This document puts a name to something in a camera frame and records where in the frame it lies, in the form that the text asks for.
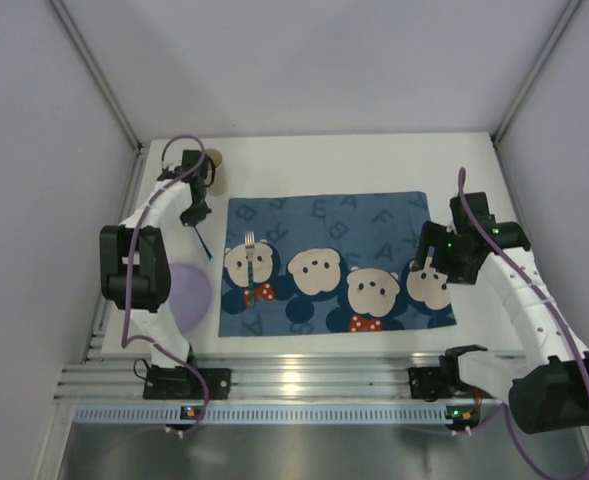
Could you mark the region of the beige cup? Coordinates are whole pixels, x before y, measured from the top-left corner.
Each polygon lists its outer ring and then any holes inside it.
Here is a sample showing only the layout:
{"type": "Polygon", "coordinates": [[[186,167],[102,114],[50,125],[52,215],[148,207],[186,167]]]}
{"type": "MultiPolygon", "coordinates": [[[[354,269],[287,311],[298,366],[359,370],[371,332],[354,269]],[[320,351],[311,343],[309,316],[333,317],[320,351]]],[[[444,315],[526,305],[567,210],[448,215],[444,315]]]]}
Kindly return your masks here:
{"type": "Polygon", "coordinates": [[[206,155],[211,161],[208,192],[213,196],[222,196],[228,190],[226,164],[224,163],[223,154],[215,148],[208,148],[206,155]]]}

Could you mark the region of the blue metal spoon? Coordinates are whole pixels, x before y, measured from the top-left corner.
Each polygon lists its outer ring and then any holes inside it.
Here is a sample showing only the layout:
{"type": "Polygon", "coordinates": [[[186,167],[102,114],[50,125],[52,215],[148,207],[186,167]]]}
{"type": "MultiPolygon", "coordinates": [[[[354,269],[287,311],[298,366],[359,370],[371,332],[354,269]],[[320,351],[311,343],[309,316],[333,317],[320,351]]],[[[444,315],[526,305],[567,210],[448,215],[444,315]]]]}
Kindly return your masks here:
{"type": "Polygon", "coordinates": [[[209,247],[207,246],[203,236],[201,235],[201,233],[199,232],[198,228],[195,226],[193,227],[194,232],[197,235],[197,238],[200,242],[201,247],[203,248],[203,251],[208,259],[209,262],[213,262],[213,255],[211,253],[211,250],[209,249],[209,247]]]}

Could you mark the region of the blue handled fork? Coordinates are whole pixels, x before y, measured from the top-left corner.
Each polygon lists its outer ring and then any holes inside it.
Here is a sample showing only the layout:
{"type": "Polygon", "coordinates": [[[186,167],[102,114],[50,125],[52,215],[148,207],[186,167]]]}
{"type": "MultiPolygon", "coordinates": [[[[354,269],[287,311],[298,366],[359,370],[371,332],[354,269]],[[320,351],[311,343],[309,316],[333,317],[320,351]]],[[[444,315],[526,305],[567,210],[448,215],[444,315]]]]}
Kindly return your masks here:
{"type": "Polygon", "coordinates": [[[253,308],[255,305],[254,295],[254,252],[255,252],[255,235],[254,232],[249,230],[245,232],[245,253],[247,259],[247,274],[248,274],[248,306],[253,308]]]}

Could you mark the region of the blue cartoon bear placemat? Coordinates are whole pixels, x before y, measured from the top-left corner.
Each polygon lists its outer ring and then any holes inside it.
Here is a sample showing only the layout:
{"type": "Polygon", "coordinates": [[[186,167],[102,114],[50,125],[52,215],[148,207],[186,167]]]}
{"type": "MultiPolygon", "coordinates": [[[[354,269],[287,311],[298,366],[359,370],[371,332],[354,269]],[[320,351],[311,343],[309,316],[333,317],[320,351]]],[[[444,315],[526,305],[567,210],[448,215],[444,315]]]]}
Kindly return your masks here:
{"type": "Polygon", "coordinates": [[[430,218],[421,191],[232,198],[228,202],[219,334],[271,337],[425,330],[405,269],[430,218]],[[248,306],[245,232],[255,235],[248,306]]]}

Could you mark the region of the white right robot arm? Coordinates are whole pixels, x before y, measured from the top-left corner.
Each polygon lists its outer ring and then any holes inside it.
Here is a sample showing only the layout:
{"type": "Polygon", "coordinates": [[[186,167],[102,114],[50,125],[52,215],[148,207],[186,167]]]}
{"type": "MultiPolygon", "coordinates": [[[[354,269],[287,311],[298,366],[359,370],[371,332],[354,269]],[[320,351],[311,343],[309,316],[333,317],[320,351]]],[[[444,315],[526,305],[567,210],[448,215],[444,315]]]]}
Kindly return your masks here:
{"type": "Polygon", "coordinates": [[[454,285],[483,283],[498,295],[522,345],[516,363],[472,344],[439,357],[436,386],[420,381],[414,396],[474,388],[502,401],[527,434],[589,425],[589,348],[565,324],[538,272],[531,243],[516,222],[496,221],[483,192],[451,198],[451,227],[427,221],[405,269],[409,300],[432,320],[447,321],[454,285]]]}

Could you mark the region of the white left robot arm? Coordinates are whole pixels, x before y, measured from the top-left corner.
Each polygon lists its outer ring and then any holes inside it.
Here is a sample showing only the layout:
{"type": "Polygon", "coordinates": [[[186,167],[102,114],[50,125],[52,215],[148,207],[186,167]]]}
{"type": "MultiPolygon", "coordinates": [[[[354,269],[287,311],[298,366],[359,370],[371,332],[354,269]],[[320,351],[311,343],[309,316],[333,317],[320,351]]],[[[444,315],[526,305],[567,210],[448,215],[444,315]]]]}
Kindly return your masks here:
{"type": "Polygon", "coordinates": [[[185,150],[173,168],[164,167],[151,193],[126,219],[99,233],[102,296],[123,312],[123,348],[143,342],[152,365],[183,368],[191,345],[169,309],[172,277],[165,236],[176,225],[194,227],[211,209],[206,202],[212,160],[185,150]]]}

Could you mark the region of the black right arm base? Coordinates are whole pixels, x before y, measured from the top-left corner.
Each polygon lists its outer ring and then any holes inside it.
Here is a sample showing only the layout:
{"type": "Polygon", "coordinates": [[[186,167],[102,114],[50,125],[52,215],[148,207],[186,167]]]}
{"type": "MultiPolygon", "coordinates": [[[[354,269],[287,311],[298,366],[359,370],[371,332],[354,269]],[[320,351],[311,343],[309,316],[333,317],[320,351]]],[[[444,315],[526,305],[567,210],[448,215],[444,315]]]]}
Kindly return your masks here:
{"type": "Polygon", "coordinates": [[[407,372],[411,397],[426,402],[449,398],[489,398],[483,390],[460,379],[458,359],[477,351],[487,351],[487,348],[479,345],[453,347],[439,356],[437,366],[410,367],[407,372]]]}

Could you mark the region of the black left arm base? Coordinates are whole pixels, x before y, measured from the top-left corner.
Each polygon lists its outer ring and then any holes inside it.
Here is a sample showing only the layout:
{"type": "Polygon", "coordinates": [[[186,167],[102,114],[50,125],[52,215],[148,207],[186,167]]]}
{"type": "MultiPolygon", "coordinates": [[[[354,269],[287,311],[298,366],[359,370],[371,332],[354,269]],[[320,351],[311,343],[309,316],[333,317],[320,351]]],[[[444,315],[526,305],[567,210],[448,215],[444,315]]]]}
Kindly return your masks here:
{"type": "MultiPolygon", "coordinates": [[[[232,371],[228,368],[199,368],[211,400],[226,400],[231,389],[232,371]]],[[[146,373],[142,394],[145,400],[204,400],[200,380],[183,367],[161,368],[152,365],[146,373]]]]}

